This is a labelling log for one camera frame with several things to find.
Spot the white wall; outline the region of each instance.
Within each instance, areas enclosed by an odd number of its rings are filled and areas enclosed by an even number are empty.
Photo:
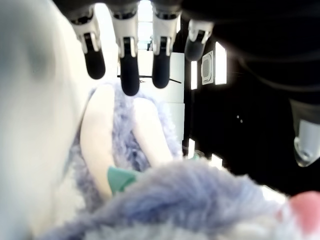
[[[138,52],[138,67],[141,76],[152,76],[153,58],[154,54],[152,51],[140,50]],[[151,78],[141,78],[140,80],[145,82],[140,84],[140,88],[158,96],[167,103],[177,137],[182,142],[185,125],[185,55],[183,53],[173,52],[171,54],[170,78],[181,83],[169,81],[167,87],[158,89],[153,85]]]

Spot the pink nose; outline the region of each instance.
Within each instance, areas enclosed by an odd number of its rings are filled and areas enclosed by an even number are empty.
[[[320,192],[307,191],[293,196],[290,205],[306,234],[320,231]]]

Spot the white fabric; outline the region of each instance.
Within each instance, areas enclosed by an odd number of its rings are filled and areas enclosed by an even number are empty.
[[[140,97],[134,99],[133,105],[133,134],[151,167],[171,162],[173,156],[168,148],[156,106],[150,100]]]
[[[57,198],[69,201],[62,173],[97,82],[87,74],[73,28],[51,0],[1,1],[0,30],[0,239],[25,240],[55,224],[55,206],[66,206],[56,205]],[[113,32],[111,22],[103,32]],[[112,71],[106,76],[116,77],[116,44],[102,46]]]
[[[78,191],[74,174],[75,170],[71,165],[63,181],[53,193],[52,217],[55,227],[71,221],[76,217],[78,211],[85,207],[85,201],[83,195]]]
[[[107,171],[115,166],[112,149],[115,90],[112,85],[96,89],[82,120],[80,146],[86,165],[105,199],[112,195]]]

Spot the lavender fur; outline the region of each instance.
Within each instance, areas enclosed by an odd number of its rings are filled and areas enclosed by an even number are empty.
[[[87,232],[83,240],[209,240],[202,232],[194,233],[171,224],[102,227]]]
[[[95,213],[80,215],[41,240],[80,240],[101,227],[166,223],[215,236],[239,221],[271,216],[277,210],[278,205],[266,201],[246,176],[203,162],[175,162],[148,170]]]
[[[139,91],[134,97],[126,96],[121,85],[118,82],[104,82],[103,84],[112,84],[114,87],[114,116],[112,130],[112,149],[115,165],[120,168],[134,169],[143,172],[150,167],[149,162],[141,150],[133,132],[133,99],[145,98],[154,103],[158,111],[158,117],[162,125],[162,130],[171,151],[171,154],[177,158],[181,157],[182,146],[178,143],[175,127],[169,118],[169,112],[164,103],[158,101],[155,97]],[[94,94],[96,88],[89,94],[89,99]],[[75,179],[77,186],[83,194],[86,210],[89,212],[99,208],[103,200],[96,189],[94,180],[89,173],[86,163],[83,159],[80,148],[80,134],[76,135],[74,144],[70,150],[70,159],[74,162]]]

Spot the fluorescent light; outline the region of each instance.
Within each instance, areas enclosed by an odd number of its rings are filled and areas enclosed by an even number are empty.
[[[220,43],[215,43],[215,85],[227,83],[227,53]]]
[[[222,169],[222,159],[217,155],[212,154],[211,161],[209,162],[209,166]]]
[[[191,90],[197,89],[198,86],[198,62],[191,62]]]
[[[178,17],[178,22],[176,23],[176,33],[178,33],[181,29],[181,15]]]
[[[261,189],[262,189],[264,198],[268,201],[276,201],[279,204],[283,204],[287,199],[285,195],[278,193],[277,191],[271,189],[268,186],[264,185],[261,187]]]
[[[196,142],[189,138],[188,159],[192,159],[195,155]]]

